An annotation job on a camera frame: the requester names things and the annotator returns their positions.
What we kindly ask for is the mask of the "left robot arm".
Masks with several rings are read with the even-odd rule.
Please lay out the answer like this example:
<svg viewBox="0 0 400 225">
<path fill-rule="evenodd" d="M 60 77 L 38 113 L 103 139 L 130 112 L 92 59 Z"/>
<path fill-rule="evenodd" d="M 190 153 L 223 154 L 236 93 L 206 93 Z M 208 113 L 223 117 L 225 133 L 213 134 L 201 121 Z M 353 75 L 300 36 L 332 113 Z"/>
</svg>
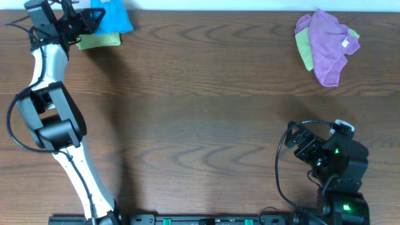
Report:
<svg viewBox="0 0 400 225">
<path fill-rule="evenodd" d="M 82 206 L 83 217 L 58 216 L 51 224 L 125 224 L 113 195 L 107 190 L 88 153 L 83 115 L 64 85 L 69 48 L 83 34 L 93 34 L 106 11 L 73 8 L 60 1 L 64 14 L 57 18 L 48 1 L 28 1 L 24 7 L 33 26 L 27 30 L 35 58 L 32 81 L 12 101 L 6 116 L 11 128 L 14 107 L 37 145 L 37 153 L 52 154 L 64 168 Z"/>
</svg>

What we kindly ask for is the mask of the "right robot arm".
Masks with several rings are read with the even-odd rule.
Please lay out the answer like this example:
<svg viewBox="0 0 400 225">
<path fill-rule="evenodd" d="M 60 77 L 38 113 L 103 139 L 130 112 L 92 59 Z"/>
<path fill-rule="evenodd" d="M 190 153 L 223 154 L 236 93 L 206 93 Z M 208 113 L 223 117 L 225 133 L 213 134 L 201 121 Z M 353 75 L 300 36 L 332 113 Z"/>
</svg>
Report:
<svg viewBox="0 0 400 225">
<path fill-rule="evenodd" d="M 291 121 L 284 134 L 287 148 L 310 165 L 310 178 L 318 180 L 317 207 L 297 207 L 288 224 L 368 225 L 369 206 L 360 193 L 368 168 L 368 148 L 353 139 L 354 126 L 330 122 L 330 137 L 323 139 L 302 122 Z"/>
</svg>

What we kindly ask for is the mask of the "blue microfiber cloth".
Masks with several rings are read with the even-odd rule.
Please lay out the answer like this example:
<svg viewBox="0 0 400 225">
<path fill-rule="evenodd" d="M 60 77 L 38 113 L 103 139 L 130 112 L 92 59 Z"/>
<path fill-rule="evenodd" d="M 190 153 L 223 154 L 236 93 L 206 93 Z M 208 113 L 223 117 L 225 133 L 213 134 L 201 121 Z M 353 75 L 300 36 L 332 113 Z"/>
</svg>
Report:
<svg viewBox="0 0 400 225">
<path fill-rule="evenodd" d="M 133 26 L 122 0 L 91 0 L 91 8 L 103 8 L 106 12 L 94 33 L 95 35 L 125 34 L 133 31 Z"/>
</svg>

